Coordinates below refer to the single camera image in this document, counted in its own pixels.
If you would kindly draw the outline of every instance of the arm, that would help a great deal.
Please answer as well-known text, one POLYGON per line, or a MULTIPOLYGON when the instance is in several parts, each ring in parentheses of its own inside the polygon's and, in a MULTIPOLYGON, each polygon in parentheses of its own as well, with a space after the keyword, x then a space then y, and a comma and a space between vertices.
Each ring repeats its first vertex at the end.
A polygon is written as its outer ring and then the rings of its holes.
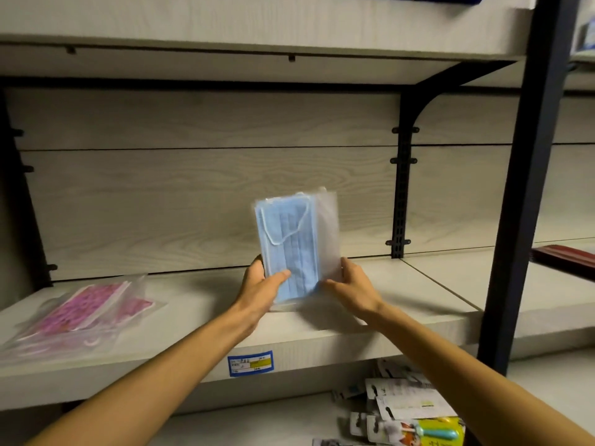
POLYGON ((593 446, 595 438, 516 383, 385 302, 364 271, 342 259, 345 283, 326 281, 355 316, 421 368, 485 446, 593 446))
POLYGON ((64 415, 29 446, 144 445, 204 376, 271 307, 288 270, 264 278, 257 259, 246 270, 240 294, 226 313, 64 415))

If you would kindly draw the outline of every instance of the shelf label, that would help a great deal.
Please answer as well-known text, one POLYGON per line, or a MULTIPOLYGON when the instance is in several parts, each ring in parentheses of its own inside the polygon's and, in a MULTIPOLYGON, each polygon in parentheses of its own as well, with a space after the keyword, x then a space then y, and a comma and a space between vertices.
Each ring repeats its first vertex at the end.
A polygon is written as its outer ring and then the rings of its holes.
POLYGON ((275 369, 272 350, 252 355, 236 355, 227 357, 230 377, 250 376, 262 374, 275 369))

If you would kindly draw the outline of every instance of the black metal post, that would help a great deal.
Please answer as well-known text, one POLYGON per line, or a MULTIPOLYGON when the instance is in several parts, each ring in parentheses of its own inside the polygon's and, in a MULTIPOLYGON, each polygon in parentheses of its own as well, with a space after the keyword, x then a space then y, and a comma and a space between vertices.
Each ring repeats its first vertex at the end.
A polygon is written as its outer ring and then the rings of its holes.
MULTIPOLYGON (((538 0, 512 140, 478 358, 506 375, 579 0, 538 0)), ((480 442, 469 432, 465 446, 480 442)))
POLYGON ((415 121, 424 108, 438 95, 459 87, 466 82, 476 80, 512 64, 512 61, 461 62, 401 92, 399 126, 393 133, 399 134, 397 158, 391 163, 397 164, 397 177, 394 188, 393 235, 386 241, 390 246, 392 258, 402 258, 406 244, 407 199, 409 193, 409 171, 417 161, 411 157, 411 140, 419 128, 415 121))
POLYGON ((14 137, 23 132, 10 125, 4 93, 0 91, 0 184, 7 195, 11 226, 27 266, 33 289, 52 286, 50 268, 45 258, 33 202, 25 177, 31 166, 23 165, 14 137))

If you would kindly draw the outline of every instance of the blue toothbrush handle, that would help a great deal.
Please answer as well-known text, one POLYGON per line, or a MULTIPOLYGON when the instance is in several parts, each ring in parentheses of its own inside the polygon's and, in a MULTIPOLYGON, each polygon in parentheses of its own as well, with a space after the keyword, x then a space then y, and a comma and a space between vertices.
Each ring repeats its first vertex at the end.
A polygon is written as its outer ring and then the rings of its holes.
POLYGON ((453 429, 424 429, 424 436, 454 440, 459 437, 459 434, 457 431, 454 431, 453 429))

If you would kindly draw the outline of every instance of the plastic bag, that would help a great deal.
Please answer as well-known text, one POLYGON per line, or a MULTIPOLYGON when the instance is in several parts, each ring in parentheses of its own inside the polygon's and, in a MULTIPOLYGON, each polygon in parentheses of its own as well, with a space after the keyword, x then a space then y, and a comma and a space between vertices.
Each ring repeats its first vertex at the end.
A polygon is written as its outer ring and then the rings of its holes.
POLYGON ((68 292, 47 304, 7 342, 0 360, 46 359, 109 348, 122 328, 140 320, 138 314, 148 308, 140 302, 144 295, 144 275, 103 279, 68 292))
POLYGON ((264 199, 254 210, 265 275, 292 271, 271 311, 324 300, 318 282, 341 279, 337 194, 322 188, 264 199))

